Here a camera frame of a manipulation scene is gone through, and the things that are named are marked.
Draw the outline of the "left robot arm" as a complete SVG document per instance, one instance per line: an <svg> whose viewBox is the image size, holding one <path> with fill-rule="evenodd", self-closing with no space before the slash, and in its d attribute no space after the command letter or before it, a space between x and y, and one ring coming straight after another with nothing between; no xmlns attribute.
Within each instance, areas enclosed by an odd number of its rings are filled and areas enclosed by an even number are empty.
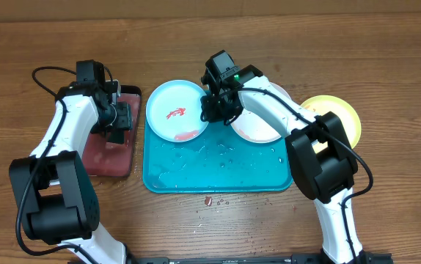
<svg viewBox="0 0 421 264"><path fill-rule="evenodd" d="M31 256L68 249L83 263L136 263L100 223L98 197L82 162L90 134L125 144L133 128L121 86L95 60L76 63L76 80L54 93L56 111L42 141L9 167L18 207L15 236Z"/></svg>

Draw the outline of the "yellow-green plate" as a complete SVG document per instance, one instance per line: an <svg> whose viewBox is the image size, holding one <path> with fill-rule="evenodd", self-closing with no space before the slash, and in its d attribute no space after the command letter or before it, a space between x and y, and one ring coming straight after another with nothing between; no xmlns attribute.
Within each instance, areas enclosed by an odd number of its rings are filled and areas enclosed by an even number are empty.
<svg viewBox="0 0 421 264"><path fill-rule="evenodd" d="M359 115L343 99L331 95L318 95L305 100L301 106L319 115L333 112L340 118L351 147L354 148L359 142L362 134Z"/></svg>

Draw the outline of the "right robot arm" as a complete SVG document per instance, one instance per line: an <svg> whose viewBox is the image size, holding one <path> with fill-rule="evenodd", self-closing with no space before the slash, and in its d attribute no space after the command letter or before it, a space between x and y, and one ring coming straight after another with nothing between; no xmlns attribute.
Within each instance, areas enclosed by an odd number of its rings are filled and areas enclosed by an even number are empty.
<svg viewBox="0 0 421 264"><path fill-rule="evenodd" d="M255 66L237 66L226 51L205 63L201 119L236 121L247 110L284 140L290 173L301 193L316 206L329 263L359 263L363 251L351 209L359 156L352 150L340 118L309 111L278 91Z"/></svg>

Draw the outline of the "green and orange sponge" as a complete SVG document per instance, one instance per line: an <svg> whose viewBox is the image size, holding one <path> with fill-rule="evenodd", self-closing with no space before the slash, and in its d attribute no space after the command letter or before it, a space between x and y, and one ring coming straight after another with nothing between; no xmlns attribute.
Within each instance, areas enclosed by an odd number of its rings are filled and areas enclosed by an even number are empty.
<svg viewBox="0 0 421 264"><path fill-rule="evenodd" d="M115 130L109 133L107 142L113 144L124 144L125 143L125 131Z"/></svg>

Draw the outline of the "light blue plate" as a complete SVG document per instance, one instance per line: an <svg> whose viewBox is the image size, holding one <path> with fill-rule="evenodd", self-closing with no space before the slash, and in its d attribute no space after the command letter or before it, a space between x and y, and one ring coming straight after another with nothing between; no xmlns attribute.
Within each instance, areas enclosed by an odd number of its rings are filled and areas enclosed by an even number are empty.
<svg viewBox="0 0 421 264"><path fill-rule="evenodd" d="M190 81L161 84L146 104L146 118L152 131L169 142L187 142L198 137L208 126L200 118L201 98L205 95L205 90Z"/></svg>

